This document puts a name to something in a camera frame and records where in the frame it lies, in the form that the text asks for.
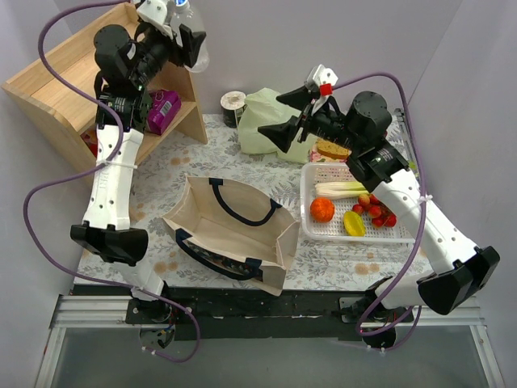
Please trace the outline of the slice of brown bread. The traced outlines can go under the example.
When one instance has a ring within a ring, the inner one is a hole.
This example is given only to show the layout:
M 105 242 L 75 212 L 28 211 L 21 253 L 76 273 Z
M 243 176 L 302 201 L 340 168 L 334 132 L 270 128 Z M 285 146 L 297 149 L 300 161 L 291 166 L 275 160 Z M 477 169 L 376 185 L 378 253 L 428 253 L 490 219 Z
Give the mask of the slice of brown bread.
M 316 149 L 320 155 L 332 159 L 347 159 L 351 153 L 349 149 L 321 138 L 316 141 Z

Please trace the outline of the purple snack packet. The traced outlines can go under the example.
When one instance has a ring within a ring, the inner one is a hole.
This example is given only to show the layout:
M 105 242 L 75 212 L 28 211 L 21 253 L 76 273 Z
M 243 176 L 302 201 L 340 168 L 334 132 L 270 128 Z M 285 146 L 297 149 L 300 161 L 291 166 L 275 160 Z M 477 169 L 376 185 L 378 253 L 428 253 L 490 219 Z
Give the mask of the purple snack packet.
M 182 102 L 176 91 L 157 90 L 150 93 L 152 107 L 148 115 L 149 132 L 161 136 L 178 114 Z

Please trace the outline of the light green plastic bag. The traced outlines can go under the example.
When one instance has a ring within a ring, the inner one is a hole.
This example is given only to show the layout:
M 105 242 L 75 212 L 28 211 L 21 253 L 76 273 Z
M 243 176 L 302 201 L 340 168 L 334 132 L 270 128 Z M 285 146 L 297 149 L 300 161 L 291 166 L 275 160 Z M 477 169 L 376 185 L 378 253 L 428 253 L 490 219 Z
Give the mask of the light green plastic bag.
M 258 132 L 258 127 L 284 124 L 300 112 L 276 100 L 280 93 L 264 87 L 245 98 L 246 109 L 237 127 L 238 141 L 244 154 L 276 154 L 289 162 L 307 163 L 309 151 L 317 138 L 309 135 L 303 143 L 294 141 L 287 153 L 280 151 L 267 137 Z

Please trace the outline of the green spring onions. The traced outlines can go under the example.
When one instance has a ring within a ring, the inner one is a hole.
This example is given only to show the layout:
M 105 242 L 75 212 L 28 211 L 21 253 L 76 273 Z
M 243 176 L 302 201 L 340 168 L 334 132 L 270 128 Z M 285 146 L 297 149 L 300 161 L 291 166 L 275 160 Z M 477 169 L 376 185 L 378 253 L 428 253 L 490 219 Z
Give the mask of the green spring onions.
M 342 163 L 313 163 L 314 177 L 312 194 L 314 198 L 344 200 L 360 195 L 374 194 L 387 196 L 396 192 L 400 197 L 419 198 L 421 196 L 417 175 L 411 169 L 402 168 L 387 179 L 374 179 L 372 182 L 359 182 Z

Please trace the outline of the orange tangerine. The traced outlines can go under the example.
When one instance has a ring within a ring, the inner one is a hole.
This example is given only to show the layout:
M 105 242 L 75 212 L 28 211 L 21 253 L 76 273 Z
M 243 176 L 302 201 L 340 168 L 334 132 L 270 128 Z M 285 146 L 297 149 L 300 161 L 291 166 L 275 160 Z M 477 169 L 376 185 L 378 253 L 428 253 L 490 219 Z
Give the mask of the orange tangerine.
M 310 215 L 316 222 L 330 222 L 335 213 L 334 203 L 325 197 L 315 198 L 309 207 Z

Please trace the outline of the red snack packet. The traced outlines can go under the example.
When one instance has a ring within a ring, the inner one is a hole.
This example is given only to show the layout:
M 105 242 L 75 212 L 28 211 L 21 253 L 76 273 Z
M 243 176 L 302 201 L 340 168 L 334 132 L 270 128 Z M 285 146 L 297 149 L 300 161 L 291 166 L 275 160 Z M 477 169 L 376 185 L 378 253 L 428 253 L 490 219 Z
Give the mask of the red snack packet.
M 90 152 L 97 157 L 98 155 L 98 139 L 96 129 L 88 129 L 82 135 L 81 139 L 84 141 Z

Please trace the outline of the yellow bell pepper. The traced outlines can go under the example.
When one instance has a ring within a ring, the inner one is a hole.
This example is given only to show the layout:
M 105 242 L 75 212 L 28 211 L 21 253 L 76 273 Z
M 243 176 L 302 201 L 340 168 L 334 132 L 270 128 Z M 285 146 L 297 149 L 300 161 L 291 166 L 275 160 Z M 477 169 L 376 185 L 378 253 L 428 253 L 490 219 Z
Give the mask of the yellow bell pepper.
M 366 234 L 363 219 L 354 211 L 346 211 L 343 214 L 343 226 L 349 236 L 363 237 Z

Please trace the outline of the beige canvas tote bag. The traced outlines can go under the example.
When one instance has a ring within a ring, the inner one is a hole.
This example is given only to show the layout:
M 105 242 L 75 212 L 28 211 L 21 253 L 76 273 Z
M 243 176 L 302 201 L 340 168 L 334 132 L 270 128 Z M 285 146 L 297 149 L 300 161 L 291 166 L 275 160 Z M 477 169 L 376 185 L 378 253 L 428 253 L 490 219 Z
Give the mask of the beige canvas tote bag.
M 197 263 L 271 295 L 282 293 L 300 223 L 269 195 L 233 179 L 188 176 L 181 199 L 162 220 Z

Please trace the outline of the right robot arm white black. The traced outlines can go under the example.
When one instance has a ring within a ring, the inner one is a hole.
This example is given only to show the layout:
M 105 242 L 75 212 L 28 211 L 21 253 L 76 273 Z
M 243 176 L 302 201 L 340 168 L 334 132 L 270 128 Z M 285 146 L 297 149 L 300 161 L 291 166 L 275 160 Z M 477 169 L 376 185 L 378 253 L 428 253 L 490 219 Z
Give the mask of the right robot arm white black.
M 462 234 L 434 203 L 423 179 L 386 138 L 392 116 L 381 95 L 360 92 L 347 112 L 339 110 L 327 85 L 321 91 L 301 86 L 275 99 L 299 113 L 283 124 L 261 126 L 259 133 L 282 151 L 310 134 L 349 149 L 350 173 L 395 214 L 427 255 L 430 274 L 383 280 L 371 288 L 375 295 L 365 302 L 371 319 L 384 321 L 395 308 L 418 305 L 447 315 L 485 287 L 499 253 Z

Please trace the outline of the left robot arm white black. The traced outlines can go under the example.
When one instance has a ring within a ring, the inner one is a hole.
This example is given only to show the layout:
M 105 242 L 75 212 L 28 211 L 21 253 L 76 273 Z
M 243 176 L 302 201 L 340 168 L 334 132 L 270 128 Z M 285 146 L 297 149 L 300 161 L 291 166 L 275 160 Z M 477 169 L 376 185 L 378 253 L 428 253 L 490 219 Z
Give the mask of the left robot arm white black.
M 133 36 L 117 24 L 96 33 L 99 72 L 94 90 L 101 102 L 95 117 L 98 170 L 82 223 L 70 230 L 76 243 L 122 273 L 132 295 L 146 301 L 144 313 L 154 323 L 164 323 L 172 305 L 160 296 L 165 283 L 145 258 L 147 231 L 130 225 L 129 198 L 145 133 L 162 135 L 182 106 L 177 92 L 149 91 L 148 85 L 168 62 L 192 67 L 206 38 L 205 32 L 186 25 L 179 33 L 180 43 L 150 23 L 140 23 Z

